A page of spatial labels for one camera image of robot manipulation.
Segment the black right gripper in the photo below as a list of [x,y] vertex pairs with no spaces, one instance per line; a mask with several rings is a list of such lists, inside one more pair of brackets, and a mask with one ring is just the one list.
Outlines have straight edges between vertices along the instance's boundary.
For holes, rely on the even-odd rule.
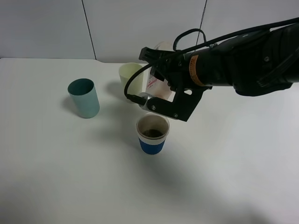
[[[139,60],[152,63],[167,55],[166,50],[151,49],[144,47],[141,49]],[[199,88],[212,89],[208,84],[208,69],[211,53],[194,52],[179,55],[166,63],[164,74],[170,86],[170,90],[176,92],[179,87],[183,90],[195,90]]]

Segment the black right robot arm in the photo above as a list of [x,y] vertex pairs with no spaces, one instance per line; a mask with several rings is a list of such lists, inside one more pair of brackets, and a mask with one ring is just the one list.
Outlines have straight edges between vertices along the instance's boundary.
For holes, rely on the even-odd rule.
[[289,88],[299,80],[299,26],[262,30],[154,64],[151,74],[172,91],[232,86],[243,96]]

